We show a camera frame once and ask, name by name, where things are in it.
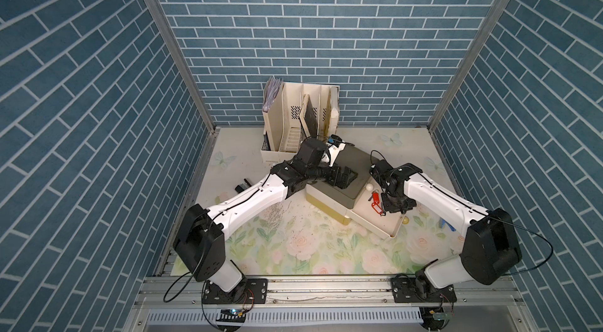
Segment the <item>aluminium mounting rail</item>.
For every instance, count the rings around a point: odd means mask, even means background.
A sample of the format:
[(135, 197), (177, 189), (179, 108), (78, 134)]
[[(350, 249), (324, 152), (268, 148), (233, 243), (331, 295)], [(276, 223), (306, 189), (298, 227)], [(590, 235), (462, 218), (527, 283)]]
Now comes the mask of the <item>aluminium mounting rail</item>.
[[(190, 284), (174, 297), (170, 277), (145, 279), (127, 319), (128, 331), (428, 331), (420, 308), (454, 316), (443, 331), (534, 331), (524, 298), (511, 278), (491, 286), (454, 285), (457, 302), (395, 303), (395, 275), (261, 275), (264, 305), (204, 305), (207, 285)], [(246, 312), (243, 324), (216, 324), (222, 309)]]

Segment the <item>green circuit board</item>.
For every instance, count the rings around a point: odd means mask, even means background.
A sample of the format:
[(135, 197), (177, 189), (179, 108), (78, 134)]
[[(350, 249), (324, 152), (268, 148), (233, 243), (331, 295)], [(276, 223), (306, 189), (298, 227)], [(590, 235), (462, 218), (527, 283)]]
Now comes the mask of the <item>green circuit board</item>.
[(218, 313), (216, 324), (243, 324), (246, 321), (246, 312), (234, 308), (222, 309)]
[(454, 316), (452, 312), (445, 312), (442, 308), (420, 308), (421, 327), (428, 331), (442, 331)]

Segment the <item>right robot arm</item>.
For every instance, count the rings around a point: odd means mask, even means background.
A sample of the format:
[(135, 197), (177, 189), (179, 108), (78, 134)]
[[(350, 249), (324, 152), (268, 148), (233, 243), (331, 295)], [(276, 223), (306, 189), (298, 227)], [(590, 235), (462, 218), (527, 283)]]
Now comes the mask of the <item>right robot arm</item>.
[(394, 168), (381, 159), (371, 164), (370, 175), (382, 189), (386, 212), (402, 213), (420, 204), (464, 238), (461, 253), (433, 261), (416, 272), (416, 286), (422, 297), (471, 280), (491, 285), (521, 262), (518, 235), (506, 211), (487, 210), (471, 203), (411, 163)]

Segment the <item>right green circuit board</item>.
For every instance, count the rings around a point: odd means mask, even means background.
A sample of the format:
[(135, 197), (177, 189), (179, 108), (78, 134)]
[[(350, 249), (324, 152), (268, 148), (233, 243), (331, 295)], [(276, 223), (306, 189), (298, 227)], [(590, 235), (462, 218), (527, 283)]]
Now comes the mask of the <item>right green circuit board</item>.
[(420, 308), (421, 327), (428, 331), (442, 331), (454, 316), (452, 312), (445, 312), (442, 308)]

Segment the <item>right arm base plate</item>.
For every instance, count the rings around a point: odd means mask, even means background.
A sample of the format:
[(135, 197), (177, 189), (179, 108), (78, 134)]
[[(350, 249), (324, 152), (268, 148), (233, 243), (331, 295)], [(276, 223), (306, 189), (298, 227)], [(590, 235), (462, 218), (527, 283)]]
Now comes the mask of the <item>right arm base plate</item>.
[(457, 302), (454, 286), (436, 289), (422, 279), (399, 274), (390, 279), (395, 303), (452, 303)]

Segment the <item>red key ring keys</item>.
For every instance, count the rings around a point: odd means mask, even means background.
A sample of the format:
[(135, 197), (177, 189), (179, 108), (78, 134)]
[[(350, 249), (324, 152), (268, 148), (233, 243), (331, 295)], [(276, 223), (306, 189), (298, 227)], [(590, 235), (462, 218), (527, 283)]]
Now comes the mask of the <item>red key ring keys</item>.
[(379, 216), (386, 216), (386, 211), (381, 205), (381, 198), (378, 192), (372, 192), (368, 201), (370, 202), (373, 211), (375, 211)]

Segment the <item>purple paper folder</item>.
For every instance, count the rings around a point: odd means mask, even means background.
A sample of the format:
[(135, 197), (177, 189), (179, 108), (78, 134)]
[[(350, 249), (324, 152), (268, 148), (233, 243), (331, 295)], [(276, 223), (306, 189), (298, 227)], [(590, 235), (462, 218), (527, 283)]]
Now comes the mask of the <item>purple paper folder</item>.
[(274, 101), (276, 100), (279, 92), (283, 87), (283, 80), (278, 79), (274, 76), (270, 77), (269, 80), (265, 84), (264, 93), (263, 93), (263, 103), (262, 103), (262, 112), (268, 113), (270, 108), (272, 107)]

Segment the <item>white drawer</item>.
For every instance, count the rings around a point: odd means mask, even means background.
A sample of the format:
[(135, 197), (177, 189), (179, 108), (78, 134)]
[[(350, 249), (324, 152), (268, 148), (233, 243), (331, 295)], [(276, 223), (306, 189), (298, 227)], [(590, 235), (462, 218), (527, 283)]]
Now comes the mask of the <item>white drawer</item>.
[(374, 180), (369, 180), (356, 197), (353, 209), (348, 210), (345, 215), (380, 239), (393, 239), (404, 224), (406, 216), (400, 213), (379, 216), (368, 201), (372, 192), (378, 192), (381, 198), (381, 188)]

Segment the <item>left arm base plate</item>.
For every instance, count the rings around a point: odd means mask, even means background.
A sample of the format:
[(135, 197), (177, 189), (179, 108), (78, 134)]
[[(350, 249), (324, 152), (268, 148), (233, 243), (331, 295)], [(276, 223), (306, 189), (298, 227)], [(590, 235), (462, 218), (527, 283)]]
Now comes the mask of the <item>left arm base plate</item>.
[(243, 278), (233, 290), (226, 292), (217, 284), (210, 282), (204, 293), (204, 305), (264, 305), (268, 290), (267, 278)]

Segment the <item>white file organizer rack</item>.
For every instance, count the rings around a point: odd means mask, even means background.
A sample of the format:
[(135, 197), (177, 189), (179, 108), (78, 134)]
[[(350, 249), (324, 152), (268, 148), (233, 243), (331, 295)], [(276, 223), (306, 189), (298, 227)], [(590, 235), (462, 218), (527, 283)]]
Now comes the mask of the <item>white file organizer rack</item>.
[(263, 162), (274, 165), (292, 159), (304, 139), (328, 139), (326, 120), (329, 89), (337, 85), (284, 82), (268, 113), (263, 113)]

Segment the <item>left green circuit board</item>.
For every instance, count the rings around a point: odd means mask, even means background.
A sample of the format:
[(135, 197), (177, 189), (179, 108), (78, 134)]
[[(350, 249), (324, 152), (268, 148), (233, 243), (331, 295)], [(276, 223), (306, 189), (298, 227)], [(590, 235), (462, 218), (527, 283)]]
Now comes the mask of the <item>left green circuit board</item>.
[(246, 321), (246, 312), (234, 308), (222, 309), (218, 313), (216, 324), (243, 324)]

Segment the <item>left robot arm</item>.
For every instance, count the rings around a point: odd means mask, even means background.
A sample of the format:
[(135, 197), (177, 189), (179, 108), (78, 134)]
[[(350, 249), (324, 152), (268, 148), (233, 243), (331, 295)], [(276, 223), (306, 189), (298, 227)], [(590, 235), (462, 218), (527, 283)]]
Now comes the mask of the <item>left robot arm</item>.
[(278, 163), (257, 184), (231, 199), (207, 208), (199, 204), (185, 212), (173, 248), (197, 282), (210, 281), (230, 293), (244, 281), (243, 272), (226, 261), (225, 242), (242, 225), (268, 207), (280, 203), (314, 181), (345, 189), (357, 178), (336, 159), (353, 145), (333, 135), (325, 142), (303, 140), (292, 159)]

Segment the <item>olive drawer cabinet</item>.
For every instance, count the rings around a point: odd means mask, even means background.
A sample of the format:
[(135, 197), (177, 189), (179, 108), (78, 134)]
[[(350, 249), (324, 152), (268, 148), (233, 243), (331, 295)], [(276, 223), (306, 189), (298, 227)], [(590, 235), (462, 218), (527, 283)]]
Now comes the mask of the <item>olive drawer cabinet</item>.
[(368, 153), (347, 145), (335, 156), (331, 176), (306, 186), (306, 200), (344, 225), (352, 220), (366, 225), (372, 212), (371, 164)]

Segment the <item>floral table mat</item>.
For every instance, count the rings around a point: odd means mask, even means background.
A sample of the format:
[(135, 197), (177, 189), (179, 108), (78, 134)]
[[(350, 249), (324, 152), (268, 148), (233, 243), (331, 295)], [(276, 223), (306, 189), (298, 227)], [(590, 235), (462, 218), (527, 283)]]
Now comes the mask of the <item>floral table mat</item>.
[[(435, 144), (424, 128), (341, 128), (343, 140), (383, 154), (393, 166), (415, 164), (445, 188), (450, 181)], [(196, 202), (222, 203), (244, 180), (269, 172), (260, 153), (259, 127), (223, 128), (210, 156)], [(425, 206), (401, 219), (397, 235), (383, 239), (352, 221), (342, 224), (308, 203), (299, 192), (253, 217), (226, 240), (228, 261), (246, 275), (327, 275), (413, 273), (463, 248), (463, 237)]]

